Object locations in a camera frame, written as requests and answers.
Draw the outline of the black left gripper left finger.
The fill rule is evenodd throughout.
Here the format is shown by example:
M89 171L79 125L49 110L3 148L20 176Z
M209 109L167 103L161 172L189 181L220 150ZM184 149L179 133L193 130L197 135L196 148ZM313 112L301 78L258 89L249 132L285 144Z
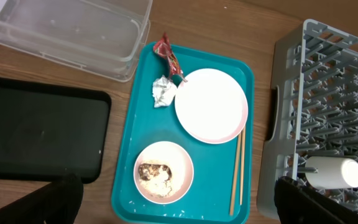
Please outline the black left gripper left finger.
M81 178L75 174L66 175L0 208L0 223L73 224L83 192Z

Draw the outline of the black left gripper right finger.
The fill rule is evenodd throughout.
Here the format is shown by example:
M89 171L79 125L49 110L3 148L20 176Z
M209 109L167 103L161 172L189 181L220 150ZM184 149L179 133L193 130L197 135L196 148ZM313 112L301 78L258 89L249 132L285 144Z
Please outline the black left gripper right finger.
M276 181L274 204L281 224L358 224L356 212L290 177Z

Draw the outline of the white plastic cup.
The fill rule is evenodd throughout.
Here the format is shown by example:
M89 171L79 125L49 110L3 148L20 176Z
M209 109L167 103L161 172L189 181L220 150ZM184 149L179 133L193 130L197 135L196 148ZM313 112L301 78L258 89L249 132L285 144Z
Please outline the white plastic cup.
M340 157L310 157L306 167L317 173L306 173L309 184L319 190L358 188L358 162Z

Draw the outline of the wooden chopstick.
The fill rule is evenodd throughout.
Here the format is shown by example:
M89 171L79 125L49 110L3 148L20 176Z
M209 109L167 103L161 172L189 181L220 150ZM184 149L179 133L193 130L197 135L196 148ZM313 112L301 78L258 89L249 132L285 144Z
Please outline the wooden chopstick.
M237 180L238 180L238 170L239 170L239 158L241 154L241 142L242 142L242 133L240 133L237 137L237 147L236 147L236 156L234 162L234 174L232 179L232 190L231 190L231 201L229 207L229 215L233 216L234 208L235 208L235 201L236 201L236 188L237 188Z
M241 169L240 169L240 198L239 204L242 205L243 193L244 193L244 161L245 161L245 147L246 147L246 127L242 130L241 133Z

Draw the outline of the white round plate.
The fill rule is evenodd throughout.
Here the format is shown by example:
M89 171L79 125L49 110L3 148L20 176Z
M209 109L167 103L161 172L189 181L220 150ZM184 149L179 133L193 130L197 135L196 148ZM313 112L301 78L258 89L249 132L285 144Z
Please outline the white round plate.
M249 106L240 84L213 68L189 73L175 95L175 112L183 129L208 144L233 140L244 129Z

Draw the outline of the grey dishwasher rack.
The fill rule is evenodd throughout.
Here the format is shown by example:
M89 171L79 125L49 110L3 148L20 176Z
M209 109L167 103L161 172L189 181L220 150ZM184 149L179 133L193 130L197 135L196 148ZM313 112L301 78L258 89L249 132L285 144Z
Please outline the grey dishwasher rack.
M276 219L278 178L307 185L319 173L307 164L313 156L358 162L358 37L305 20L276 42L271 87L272 135L264 143L257 208ZM358 213L358 187L321 194Z

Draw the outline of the black plastic tray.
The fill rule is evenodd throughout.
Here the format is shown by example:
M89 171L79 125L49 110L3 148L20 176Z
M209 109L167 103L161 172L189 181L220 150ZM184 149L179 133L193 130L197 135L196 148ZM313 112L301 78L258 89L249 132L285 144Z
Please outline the black plastic tray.
M110 109L103 91L0 78L0 179L94 182Z

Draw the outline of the teal serving tray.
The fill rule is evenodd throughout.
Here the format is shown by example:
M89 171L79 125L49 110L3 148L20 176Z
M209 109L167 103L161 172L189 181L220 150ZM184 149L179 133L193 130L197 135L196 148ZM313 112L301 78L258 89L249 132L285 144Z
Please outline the teal serving tray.
M250 212L252 182L253 119L246 123L244 193L239 204L240 169L233 216L229 215L237 141L206 144L190 136L181 126L172 106L155 108L152 83L167 72L152 44L141 53L134 78L129 109L117 161L111 205L121 219L140 223L244 223ZM194 165L191 188L179 201L159 205L139 193L134 182L135 160L143 149L158 141L183 147Z

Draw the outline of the white bowl with leftovers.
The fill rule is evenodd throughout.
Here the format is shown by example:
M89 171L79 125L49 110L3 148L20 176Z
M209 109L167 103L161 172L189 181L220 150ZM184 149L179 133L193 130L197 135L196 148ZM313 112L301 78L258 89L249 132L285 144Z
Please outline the white bowl with leftovers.
M170 141L150 144L139 154L134 165L134 182L149 202L166 205L183 198L194 179L190 155Z

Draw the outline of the crumpled white napkin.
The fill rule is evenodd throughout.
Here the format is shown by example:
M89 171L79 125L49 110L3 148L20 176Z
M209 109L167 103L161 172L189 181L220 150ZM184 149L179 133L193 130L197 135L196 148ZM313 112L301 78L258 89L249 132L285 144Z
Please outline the crumpled white napkin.
M154 107L170 106L177 92L177 86L165 75L156 79L152 84Z

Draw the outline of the clear plastic bin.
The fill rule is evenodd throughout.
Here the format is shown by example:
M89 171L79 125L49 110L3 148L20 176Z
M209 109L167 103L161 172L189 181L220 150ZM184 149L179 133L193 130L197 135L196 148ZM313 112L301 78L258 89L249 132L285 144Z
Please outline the clear plastic bin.
M153 0L0 0L0 45L84 72L129 81Z

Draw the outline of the red snack wrapper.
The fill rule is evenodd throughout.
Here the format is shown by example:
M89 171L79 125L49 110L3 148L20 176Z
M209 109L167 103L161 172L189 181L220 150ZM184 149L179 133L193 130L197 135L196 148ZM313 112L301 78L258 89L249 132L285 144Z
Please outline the red snack wrapper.
M164 32L162 38L155 43L153 51L156 55L163 58L167 62L169 80L171 80L174 75L178 75L183 82L187 82L178 59L172 50L172 46L166 32Z

